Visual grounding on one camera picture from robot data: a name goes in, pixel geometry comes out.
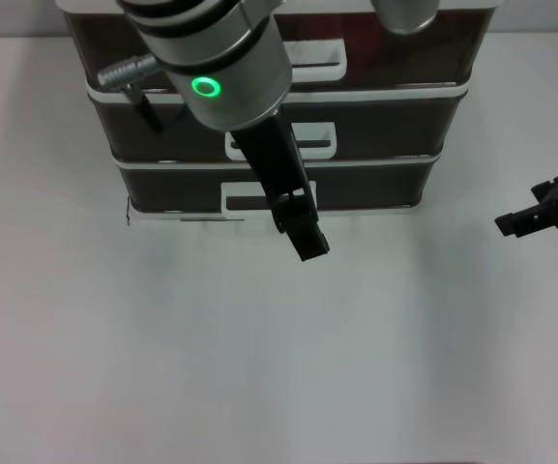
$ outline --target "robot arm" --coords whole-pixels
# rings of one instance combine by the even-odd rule
[[[302,260],[326,254],[307,173],[291,126],[280,115],[292,83],[272,15],[282,0],[117,1],[152,55],[103,70],[99,82],[124,88],[159,131],[147,99],[133,85],[165,71],[200,123],[231,132],[264,188],[277,229]],[[397,34],[427,27],[439,7],[439,0],[372,3],[385,27]]]

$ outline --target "stacked plastic drawers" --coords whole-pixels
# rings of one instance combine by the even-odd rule
[[[277,23],[294,65],[284,104],[320,215],[417,205],[500,0],[441,0],[425,31],[384,30],[368,0],[287,0]],[[142,85],[163,121],[154,133],[98,70],[148,53],[115,0],[58,0],[87,72],[115,163],[140,214],[269,215],[229,134],[197,123],[165,75]]]

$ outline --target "drawer handle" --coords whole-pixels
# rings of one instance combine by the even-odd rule
[[[335,123],[294,123],[291,127],[303,160],[329,160],[337,154]],[[246,161],[230,133],[225,135],[224,151],[232,161]]]
[[[309,182],[317,205],[317,184]],[[225,219],[272,218],[266,193],[258,182],[230,182],[220,185],[220,211]]]
[[[343,39],[285,42],[294,84],[341,80],[347,73]]]

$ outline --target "brown drawer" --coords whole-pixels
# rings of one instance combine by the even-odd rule
[[[78,12],[82,9],[64,5],[71,0],[60,0],[59,3],[66,13],[91,82],[101,68],[132,55],[148,53],[145,43],[122,14],[80,14]],[[296,83],[294,92],[371,90],[404,84],[464,82],[469,77],[496,4],[493,0],[451,2],[451,7],[454,4],[470,5],[472,9],[442,10],[424,31],[399,36],[386,31],[375,13],[363,11],[367,5],[370,6],[366,0],[332,3],[332,7],[331,3],[327,7],[325,2],[316,2],[317,7],[311,10],[323,12],[326,9],[332,13],[289,14],[306,9],[294,8],[293,5],[298,7],[299,2],[291,0],[276,14],[280,33],[287,42],[344,42],[344,76],[339,80]],[[479,4],[484,8],[474,9]],[[347,13],[335,13],[341,10]],[[117,9],[95,8],[92,11],[117,12]],[[164,74],[147,79],[143,85],[146,89],[174,91]]]
[[[383,160],[441,149],[467,83],[459,87],[290,94],[284,117],[305,160]],[[124,162],[233,162],[235,144],[193,117],[179,95],[149,95],[163,121],[156,134],[121,94],[90,89],[107,138]]]
[[[307,163],[307,174],[321,213],[411,207],[421,201],[437,159]],[[266,208],[260,187],[254,193],[237,189],[241,184],[256,183],[246,165],[224,168],[202,164],[117,163],[132,205],[142,213],[246,218],[250,210]],[[229,195],[225,187],[234,186],[235,193]]]

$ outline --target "drawer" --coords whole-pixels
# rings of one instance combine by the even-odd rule
[[[439,157],[405,161],[307,163],[321,213],[405,208],[421,201]],[[141,213],[229,219],[269,215],[265,196],[247,165],[138,164],[116,161],[132,206]],[[250,185],[257,185],[250,190]]]
[[[196,121],[179,95],[148,94],[170,122],[156,134],[123,94],[88,87],[104,131],[123,162],[242,161],[230,135]],[[468,83],[367,92],[290,94],[283,105],[305,160],[386,160],[436,154]]]
[[[422,32],[389,33],[368,0],[289,0],[275,18],[289,48],[312,41],[340,40],[344,67],[334,78],[295,82],[294,92],[373,90],[405,84],[461,83],[470,74],[488,24],[500,0],[442,0],[440,12]],[[98,71],[148,53],[145,43],[113,0],[59,0],[91,82]],[[321,56],[326,62],[328,56]],[[294,63],[300,71],[302,63]],[[310,62],[311,70],[319,63]],[[164,74],[147,79],[146,89],[170,89]]]

